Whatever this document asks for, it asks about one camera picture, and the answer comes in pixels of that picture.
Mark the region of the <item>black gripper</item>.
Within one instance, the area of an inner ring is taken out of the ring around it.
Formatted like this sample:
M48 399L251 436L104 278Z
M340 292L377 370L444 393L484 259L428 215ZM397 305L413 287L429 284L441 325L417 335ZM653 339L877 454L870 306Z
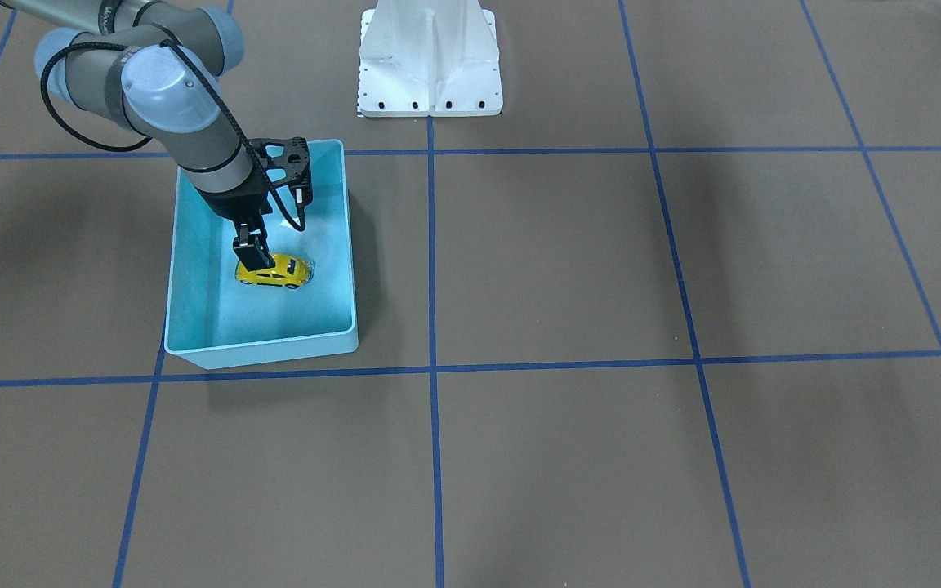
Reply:
M266 270L275 261L266 242L264 215L271 206L266 203L271 182L265 176L248 176L234 189L209 191L197 187L205 203L216 215L228 220L234 230L232 251L247 270Z

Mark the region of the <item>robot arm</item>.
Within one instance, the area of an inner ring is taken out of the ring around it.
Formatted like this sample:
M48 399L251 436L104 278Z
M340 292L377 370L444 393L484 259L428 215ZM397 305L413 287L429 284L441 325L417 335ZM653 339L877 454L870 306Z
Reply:
M219 7L167 1L7 1L52 23L34 67L45 96L159 141L216 215L232 222L233 250L270 268L264 215L269 179L225 108L219 77L245 56L238 22Z

